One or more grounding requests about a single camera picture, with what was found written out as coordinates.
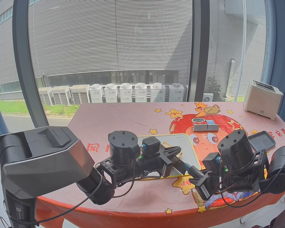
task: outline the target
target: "pole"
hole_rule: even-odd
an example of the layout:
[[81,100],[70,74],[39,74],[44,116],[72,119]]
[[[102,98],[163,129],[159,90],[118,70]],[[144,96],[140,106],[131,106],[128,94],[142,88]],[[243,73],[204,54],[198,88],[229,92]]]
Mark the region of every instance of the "pole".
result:
[[244,26],[243,26],[243,46],[242,46],[242,58],[241,58],[241,66],[239,68],[239,78],[238,78],[238,83],[236,86],[236,92],[234,94],[234,99],[233,101],[237,100],[237,96],[239,93],[239,85],[241,83],[241,78],[242,78],[242,72],[243,72],[243,67],[244,67],[244,58],[245,58],[245,49],[246,49],[246,25],[247,25],[247,18],[246,18],[246,0],[243,0],[243,18],[244,18]]

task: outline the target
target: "building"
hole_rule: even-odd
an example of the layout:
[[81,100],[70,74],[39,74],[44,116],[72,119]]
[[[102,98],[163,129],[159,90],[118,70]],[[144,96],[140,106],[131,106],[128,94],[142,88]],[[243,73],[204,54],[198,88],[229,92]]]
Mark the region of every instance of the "building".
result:
[[[226,9],[226,2],[210,0],[205,82],[208,92],[212,90],[211,79],[215,79],[222,96],[234,92],[243,33],[240,12]],[[0,99],[23,98],[13,52],[12,6],[13,0],[0,0]],[[51,87],[125,82],[189,84],[192,0],[29,0],[28,12],[38,87],[46,86],[44,77]],[[250,67],[257,59],[254,75],[259,78],[265,40],[266,27],[252,18],[247,22],[244,66]],[[261,50],[256,52],[250,45]],[[249,77],[244,72],[243,82]],[[240,94],[245,94],[245,89],[243,83]]]

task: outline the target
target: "table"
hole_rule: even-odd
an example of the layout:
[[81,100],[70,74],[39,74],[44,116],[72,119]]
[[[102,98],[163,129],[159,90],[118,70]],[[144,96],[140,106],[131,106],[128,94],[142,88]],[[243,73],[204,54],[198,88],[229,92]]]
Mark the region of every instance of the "table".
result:
[[[219,122],[220,130],[208,136],[208,132],[193,132],[192,120],[210,119]],[[248,135],[266,130],[276,141],[268,150],[268,159],[274,151],[285,145],[285,123],[277,116],[275,121],[243,110],[242,102],[163,102],[163,103],[103,103],[82,104],[69,124],[69,128],[81,139],[95,162],[109,156],[108,133],[116,130],[134,132],[138,136],[187,134],[198,160],[217,151],[217,143],[237,129]],[[62,227],[65,219],[85,227],[175,227],[180,224],[207,228],[242,217],[263,206],[276,203],[284,193],[264,194],[257,201],[243,208],[224,205],[220,196],[203,201],[189,176],[160,180],[143,180],[134,183],[124,197],[112,199],[98,206],[85,202],[64,217],[42,223],[46,228]],[[115,195],[128,190],[130,183],[118,188]],[[253,199],[252,193],[228,194],[233,205],[242,205]],[[37,199],[37,220],[57,215],[76,205],[86,196],[76,184]]]

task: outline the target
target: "road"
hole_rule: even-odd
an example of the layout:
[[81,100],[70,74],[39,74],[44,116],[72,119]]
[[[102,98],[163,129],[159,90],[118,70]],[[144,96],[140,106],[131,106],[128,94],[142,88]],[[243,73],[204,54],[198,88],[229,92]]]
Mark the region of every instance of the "road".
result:
[[[34,125],[29,116],[3,116],[11,133],[33,129]],[[68,126],[71,118],[48,117],[51,126]]]

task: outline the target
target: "white toaster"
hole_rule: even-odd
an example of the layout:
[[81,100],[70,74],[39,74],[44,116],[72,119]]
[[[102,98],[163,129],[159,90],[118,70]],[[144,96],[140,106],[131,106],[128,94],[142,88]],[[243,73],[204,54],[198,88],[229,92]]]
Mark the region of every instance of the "white toaster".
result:
[[244,100],[244,110],[274,120],[280,107],[283,93],[278,88],[251,79]]

